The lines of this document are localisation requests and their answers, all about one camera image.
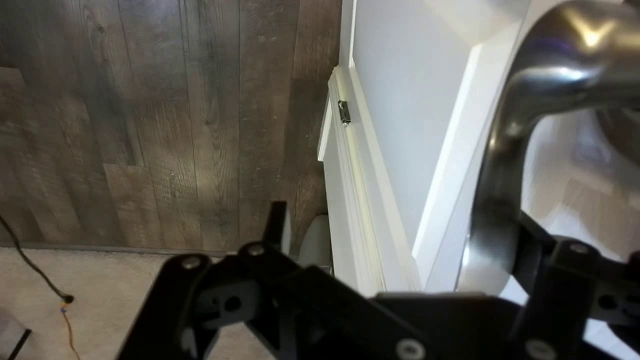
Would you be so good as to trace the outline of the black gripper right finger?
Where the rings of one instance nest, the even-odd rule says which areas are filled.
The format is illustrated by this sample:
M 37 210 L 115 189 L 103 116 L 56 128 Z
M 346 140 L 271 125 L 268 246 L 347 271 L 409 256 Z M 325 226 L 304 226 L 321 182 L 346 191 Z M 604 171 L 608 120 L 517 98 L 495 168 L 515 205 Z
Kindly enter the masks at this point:
M 624 262 L 593 246 L 548 235 L 520 213 L 517 250 L 512 276 L 528 293 L 507 338 L 512 360 L 612 360 L 588 345 L 590 320 L 604 323 L 614 337 L 640 350 L 640 253 Z

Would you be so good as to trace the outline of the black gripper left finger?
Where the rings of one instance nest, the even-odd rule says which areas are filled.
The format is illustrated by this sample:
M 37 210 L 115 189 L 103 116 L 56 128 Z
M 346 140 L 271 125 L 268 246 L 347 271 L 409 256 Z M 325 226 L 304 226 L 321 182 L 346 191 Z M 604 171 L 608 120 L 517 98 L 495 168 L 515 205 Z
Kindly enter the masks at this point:
M 281 254 L 284 230 L 286 206 L 275 202 L 258 242 L 217 262 L 168 259 L 117 360 L 206 360 L 232 325 L 275 360 L 425 360 L 425 340 L 406 320 Z

